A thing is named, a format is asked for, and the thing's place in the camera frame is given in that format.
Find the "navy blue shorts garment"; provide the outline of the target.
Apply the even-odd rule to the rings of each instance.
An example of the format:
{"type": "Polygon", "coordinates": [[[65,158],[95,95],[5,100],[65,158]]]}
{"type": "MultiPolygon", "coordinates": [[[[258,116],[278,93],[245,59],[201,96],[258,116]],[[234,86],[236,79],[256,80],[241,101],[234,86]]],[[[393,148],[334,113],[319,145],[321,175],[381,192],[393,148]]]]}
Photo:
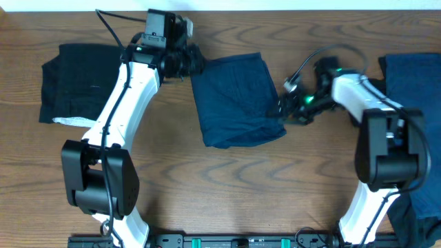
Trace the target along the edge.
{"type": "Polygon", "coordinates": [[[286,135],[266,117],[278,95],[259,52],[208,61],[191,84],[205,146],[254,147],[286,135]]]}

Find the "black shorts garment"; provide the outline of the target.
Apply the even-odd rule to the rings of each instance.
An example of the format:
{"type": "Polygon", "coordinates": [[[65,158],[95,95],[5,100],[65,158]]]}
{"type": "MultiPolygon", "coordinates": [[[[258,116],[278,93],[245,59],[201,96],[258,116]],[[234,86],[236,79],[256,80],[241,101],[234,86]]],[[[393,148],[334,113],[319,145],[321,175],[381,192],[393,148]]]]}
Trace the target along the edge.
{"type": "Polygon", "coordinates": [[[113,45],[68,43],[42,68],[40,123],[94,126],[119,75],[113,45]]]}

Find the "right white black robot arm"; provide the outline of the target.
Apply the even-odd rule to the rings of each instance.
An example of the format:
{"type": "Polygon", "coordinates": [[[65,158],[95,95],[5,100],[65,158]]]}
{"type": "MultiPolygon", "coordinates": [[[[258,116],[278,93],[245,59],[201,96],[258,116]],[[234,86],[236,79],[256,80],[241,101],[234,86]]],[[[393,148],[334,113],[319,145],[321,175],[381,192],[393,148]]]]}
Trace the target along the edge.
{"type": "Polygon", "coordinates": [[[391,101],[355,70],[317,68],[316,77],[312,95],[305,93],[298,75],[288,78],[285,93],[267,116],[308,125],[316,115],[342,107],[359,124],[354,158],[358,186],[327,245],[367,247],[393,202],[427,179],[431,157],[420,128],[422,112],[391,101]]]}

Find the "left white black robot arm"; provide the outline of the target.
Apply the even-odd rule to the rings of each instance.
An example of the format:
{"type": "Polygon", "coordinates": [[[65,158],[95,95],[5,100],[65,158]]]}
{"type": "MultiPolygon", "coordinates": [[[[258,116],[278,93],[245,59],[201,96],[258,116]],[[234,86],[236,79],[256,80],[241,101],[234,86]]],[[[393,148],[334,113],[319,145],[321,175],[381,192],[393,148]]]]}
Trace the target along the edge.
{"type": "Polygon", "coordinates": [[[187,17],[149,10],[145,31],[120,45],[118,79],[99,117],[80,141],[67,140],[61,164],[69,204],[101,224],[98,236],[71,236],[69,247],[145,247],[149,225],[136,208],[140,182],[131,159],[147,105],[163,79],[203,71],[205,60],[187,17]]]}

